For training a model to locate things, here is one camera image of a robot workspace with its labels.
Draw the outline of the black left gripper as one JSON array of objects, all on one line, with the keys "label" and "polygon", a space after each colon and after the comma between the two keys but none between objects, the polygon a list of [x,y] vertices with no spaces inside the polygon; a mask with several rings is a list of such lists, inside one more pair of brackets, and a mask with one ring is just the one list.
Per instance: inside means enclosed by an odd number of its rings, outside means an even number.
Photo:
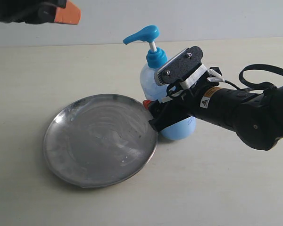
[{"label": "black left gripper", "polygon": [[78,25],[81,10],[70,0],[0,0],[0,22]]}]

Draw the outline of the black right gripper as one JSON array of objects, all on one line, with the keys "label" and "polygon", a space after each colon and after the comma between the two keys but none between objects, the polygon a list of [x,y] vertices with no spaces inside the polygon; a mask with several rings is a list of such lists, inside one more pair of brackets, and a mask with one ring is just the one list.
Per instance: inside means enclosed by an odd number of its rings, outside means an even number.
[{"label": "black right gripper", "polygon": [[152,116],[152,119],[149,120],[150,126],[155,131],[162,132],[165,128],[190,117],[196,119],[195,113],[199,108],[199,102],[199,95],[185,95],[165,103],[158,100],[144,100],[142,104]]}]

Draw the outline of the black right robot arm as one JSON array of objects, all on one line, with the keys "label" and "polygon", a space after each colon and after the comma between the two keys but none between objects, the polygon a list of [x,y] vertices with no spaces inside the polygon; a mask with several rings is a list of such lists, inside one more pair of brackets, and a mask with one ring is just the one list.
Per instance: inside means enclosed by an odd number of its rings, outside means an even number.
[{"label": "black right robot arm", "polygon": [[157,132],[193,116],[235,132],[257,150],[270,150],[283,138],[283,86],[261,94],[204,86],[165,103],[145,100],[143,105]]}]

